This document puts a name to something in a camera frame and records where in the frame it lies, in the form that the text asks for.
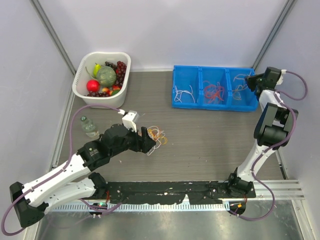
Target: black metal mounting plate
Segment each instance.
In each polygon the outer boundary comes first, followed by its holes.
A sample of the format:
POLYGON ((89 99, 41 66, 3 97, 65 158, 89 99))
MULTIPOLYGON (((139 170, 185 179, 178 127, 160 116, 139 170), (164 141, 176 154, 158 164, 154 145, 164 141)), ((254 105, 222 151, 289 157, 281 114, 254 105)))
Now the black metal mounting plate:
MULTIPOLYGON (((143 181, 109 182, 108 190, 112 204, 180 204, 187 195, 189 203, 221 204, 221 199, 236 198, 227 193, 227 182, 218 181, 143 181)), ((255 198, 253 189, 247 198, 255 198)))

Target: white wall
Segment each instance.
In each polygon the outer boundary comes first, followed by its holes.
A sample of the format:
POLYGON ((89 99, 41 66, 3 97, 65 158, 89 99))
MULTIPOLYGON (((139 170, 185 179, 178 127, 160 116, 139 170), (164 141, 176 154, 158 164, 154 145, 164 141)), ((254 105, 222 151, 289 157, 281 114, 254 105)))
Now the white wall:
POLYGON ((40 0, 74 66, 126 52, 133 69, 252 66, 286 0, 40 0))
MULTIPOLYGON (((267 66, 287 69, 303 76, 309 93, 303 101, 283 97, 299 111, 297 127, 288 146, 281 151, 285 167, 292 178, 297 178, 307 203, 312 208, 312 219, 319 235, 320 208, 320 1, 298 0, 263 58, 257 72, 267 66)), ((293 76, 285 75, 281 89, 294 96, 303 95, 303 85, 293 76)))
MULTIPOLYGON (((48 170, 72 75, 27 0, 0 7, 0 216, 9 186, 48 170)), ((6 228, 21 227, 14 210, 6 228)), ((22 239, 23 233, 10 239, 22 239)), ((8 239, 0 233, 0 239, 8 239)))

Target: bunch of grapes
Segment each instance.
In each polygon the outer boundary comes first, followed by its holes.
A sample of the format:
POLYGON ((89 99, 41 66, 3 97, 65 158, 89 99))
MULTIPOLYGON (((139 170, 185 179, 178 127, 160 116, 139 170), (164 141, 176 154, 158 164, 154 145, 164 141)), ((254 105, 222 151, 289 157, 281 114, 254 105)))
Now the bunch of grapes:
POLYGON ((114 71, 117 70, 117 66, 116 66, 114 63, 112 63, 112 62, 106 61, 106 62, 105 62, 105 65, 106 65, 107 67, 112 68, 114 71))
POLYGON ((98 91, 89 91, 88 97, 102 97, 102 98, 105 98, 105 97, 109 97, 109 94, 106 93, 106 92, 98 92, 98 91))
POLYGON ((123 61, 118 61, 116 64, 118 67, 115 70, 115 73, 116 73, 115 85, 121 88, 124 84, 127 66, 123 61))

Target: gray floor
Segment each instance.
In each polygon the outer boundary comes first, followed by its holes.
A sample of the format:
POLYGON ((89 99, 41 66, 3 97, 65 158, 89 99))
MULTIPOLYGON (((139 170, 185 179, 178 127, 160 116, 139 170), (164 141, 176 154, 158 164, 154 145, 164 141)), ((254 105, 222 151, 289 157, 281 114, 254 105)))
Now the gray floor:
MULTIPOLYGON (((132 72, 122 109, 144 114, 139 127, 158 126, 168 143, 151 156, 124 152, 96 170, 107 181, 196 181, 225 180, 252 148, 253 132, 260 117, 256 112, 231 112, 171 107, 172 72, 132 72)), ((85 103, 75 97, 73 113, 85 103)), ((121 116, 107 109, 85 109, 81 115, 93 119, 103 133, 121 116)), ((80 115, 73 128, 74 152, 90 139, 81 131, 80 115)), ((66 134, 59 163, 68 159, 66 134)), ((280 180, 276 156, 258 173, 263 180, 280 180)))
MULTIPOLYGON (((250 201, 244 215, 260 217, 271 201, 250 201)), ((245 221, 226 211, 114 212, 86 219, 87 212, 52 212, 37 240, 302 240, 290 200, 277 201, 265 219, 245 221)))

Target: bottle label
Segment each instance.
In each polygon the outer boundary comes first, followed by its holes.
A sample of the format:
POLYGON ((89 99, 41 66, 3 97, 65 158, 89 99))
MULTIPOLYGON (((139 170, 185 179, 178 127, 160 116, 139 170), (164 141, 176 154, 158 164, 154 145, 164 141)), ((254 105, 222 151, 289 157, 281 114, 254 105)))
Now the bottle label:
POLYGON ((99 131, 87 132, 86 135, 89 138, 95 138, 95 137, 99 136, 99 131))

